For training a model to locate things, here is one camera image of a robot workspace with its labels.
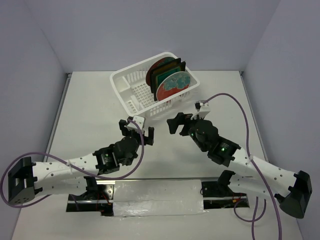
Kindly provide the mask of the yellow square black-rimmed plate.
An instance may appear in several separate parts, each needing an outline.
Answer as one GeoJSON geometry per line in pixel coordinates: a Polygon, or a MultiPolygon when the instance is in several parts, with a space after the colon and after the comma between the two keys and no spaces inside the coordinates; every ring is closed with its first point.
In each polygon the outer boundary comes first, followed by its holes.
{"type": "Polygon", "coordinates": [[[181,58],[175,58],[174,60],[168,62],[168,63],[165,63],[161,66],[158,66],[157,68],[154,68],[152,71],[151,71],[151,76],[155,73],[161,73],[162,71],[165,71],[165,70],[169,70],[175,66],[177,66],[178,64],[181,63],[181,58]]]}

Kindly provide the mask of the white foam cover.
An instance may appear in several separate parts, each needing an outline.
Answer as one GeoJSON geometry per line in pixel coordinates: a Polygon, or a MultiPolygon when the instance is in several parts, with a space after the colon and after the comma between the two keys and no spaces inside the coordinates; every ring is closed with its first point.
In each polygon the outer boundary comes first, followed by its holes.
{"type": "Polygon", "coordinates": [[[200,180],[118,181],[114,187],[116,217],[185,216],[204,212],[200,180]]]}

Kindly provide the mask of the teal square black-rimmed plate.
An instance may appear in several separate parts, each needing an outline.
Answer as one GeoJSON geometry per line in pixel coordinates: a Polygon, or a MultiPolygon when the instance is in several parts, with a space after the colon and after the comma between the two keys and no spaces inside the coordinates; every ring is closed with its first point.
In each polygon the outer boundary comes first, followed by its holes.
{"type": "Polygon", "coordinates": [[[156,92],[159,85],[170,75],[177,72],[184,72],[186,70],[186,62],[181,61],[177,66],[172,67],[171,69],[164,70],[162,72],[157,72],[150,76],[150,88],[153,93],[153,98],[157,101],[156,92]]]}

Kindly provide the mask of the small red teal round plate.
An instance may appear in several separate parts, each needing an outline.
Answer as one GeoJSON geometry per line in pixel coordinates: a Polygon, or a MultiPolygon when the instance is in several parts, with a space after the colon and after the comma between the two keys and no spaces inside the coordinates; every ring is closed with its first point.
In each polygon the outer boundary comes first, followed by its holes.
{"type": "Polygon", "coordinates": [[[168,76],[157,88],[156,99],[162,101],[190,86],[191,76],[186,71],[179,71],[168,76]]]}

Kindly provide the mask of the large red teal round plate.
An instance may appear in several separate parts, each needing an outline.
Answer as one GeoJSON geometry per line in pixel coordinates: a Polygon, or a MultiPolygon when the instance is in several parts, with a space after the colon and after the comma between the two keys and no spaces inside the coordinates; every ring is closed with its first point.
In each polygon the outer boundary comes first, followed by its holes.
{"type": "Polygon", "coordinates": [[[155,62],[147,71],[146,77],[145,77],[145,82],[146,84],[150,87],[151,86],[151,71],[163,64],[166,64],[170,61],[173,61],[175,58],[174,57],[163,57],[157,62],[155,62]]]}

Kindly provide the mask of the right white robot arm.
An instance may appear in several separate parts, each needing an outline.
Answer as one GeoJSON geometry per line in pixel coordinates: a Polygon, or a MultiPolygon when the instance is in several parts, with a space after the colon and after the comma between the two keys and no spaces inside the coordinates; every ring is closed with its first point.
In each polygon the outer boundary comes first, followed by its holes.
{"type": "Polygon", "coordinates": [[[283,212],[297,219],[304,218],[313,192],[308,173],[288,171],[257,157],[250,159],[240,145],[220,136],[211,121],[193,117],[191,113],[179,112],[166,122],[172,135],[182,125],[181,136],[191,137],[210,160],[226,168],[217,184],[221,195],[240,192],[273,196],[283,212]]]}

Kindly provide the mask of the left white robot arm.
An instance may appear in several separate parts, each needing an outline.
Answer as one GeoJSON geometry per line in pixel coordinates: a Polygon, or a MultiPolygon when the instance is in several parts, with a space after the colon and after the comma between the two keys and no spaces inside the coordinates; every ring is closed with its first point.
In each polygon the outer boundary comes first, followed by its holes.
{"type": "Polygon", "coordinates": [[[51,195],[81,194],[86,199],[93,199],[98,194],[97,179],[107,180],[107,174],[119,171],[121,166],[135,167],[128,173],[112,177],[122,180],[133,174],[142,163],[146,145],[153,145],[153,127],[148,127],[145,135],[144,121],[129,117],[119,121],[122,139],[96,150],[88,155],[63,160],[49,153],[39,155],[51,158],[50,162],[32,161],[33,152],[20,155],[9,164],[0,182],[8,183],[8,193],[0,192],[3,202],[12,208],[27,208],[43,201],[51,195]]]}

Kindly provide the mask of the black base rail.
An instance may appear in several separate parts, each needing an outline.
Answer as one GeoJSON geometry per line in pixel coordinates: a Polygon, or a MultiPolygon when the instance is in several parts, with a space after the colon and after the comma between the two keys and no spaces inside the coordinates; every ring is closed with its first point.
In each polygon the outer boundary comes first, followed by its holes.
{"type": "MultiPolygon", "coordinates": [[[[199,180],[201,181],[200,194],[203,197],[204,212],[215,209],[248,208],[249,202],[245,193],[223,192],[218,189],[216,179],[143,179],[143,180],[121,180],[118,182],[132,181],[159,181],[159,180],[199,180]]],[[[68,213],[100,213],[105,217],[115,217],[113,212],[113,202],[115,184],[117,181],[98,181],[92,190],[87,190],[81,195],[68,196],[66,212],[68,213]]]]}

